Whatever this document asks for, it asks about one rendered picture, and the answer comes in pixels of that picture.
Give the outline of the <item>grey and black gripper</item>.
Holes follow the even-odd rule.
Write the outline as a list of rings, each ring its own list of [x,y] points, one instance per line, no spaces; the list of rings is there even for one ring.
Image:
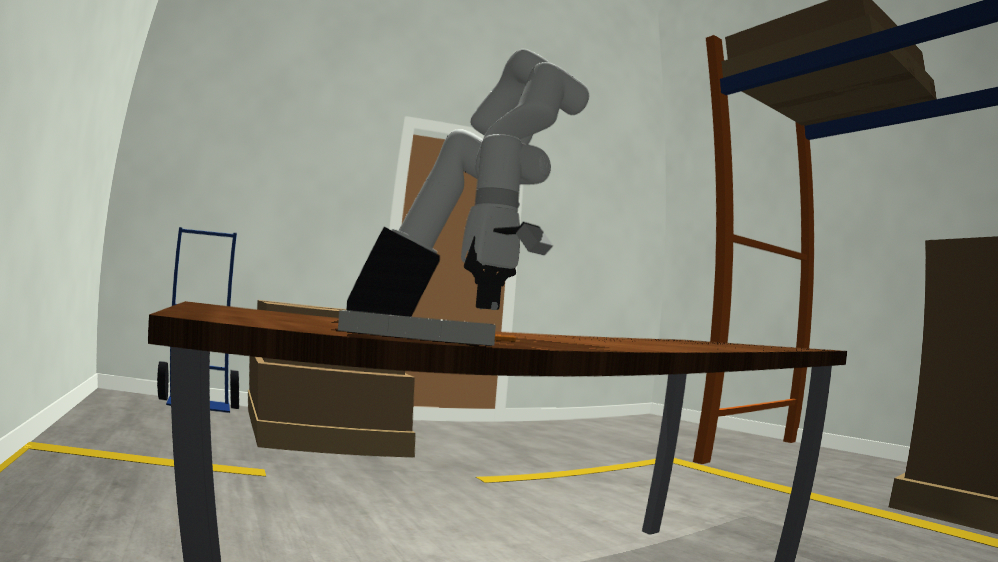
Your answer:
[[[490,203],[476,204],[470,209],[461,259],[478,284],[476,308],[491,309],[492,302],[497,302],[499,310],[501,287],[508,277],[516,275],[520,239],[516,234],[505,235],[493,230],[520,226],[517,212],[516,207]]]

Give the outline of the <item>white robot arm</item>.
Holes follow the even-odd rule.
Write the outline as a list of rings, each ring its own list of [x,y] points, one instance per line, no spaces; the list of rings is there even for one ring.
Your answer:
[[[470,120],[484,138],[462,129],[446,137],[401,227],[392,231],[437,253],[433,246],[463,192],[464,172],[477,179],[475,205],[502,204],[517,209],[520,185],[539,184],[549,177],[549,157],[529,145],[533,134],[552,126],[559,109],[569,115],[583,111],[589,90],[548,62],[527,49],[511,55],[499,82]],[[493,232],[516,234],[531,253],[545,256],[553,247],[542,229],[530,223],[494,228]]]

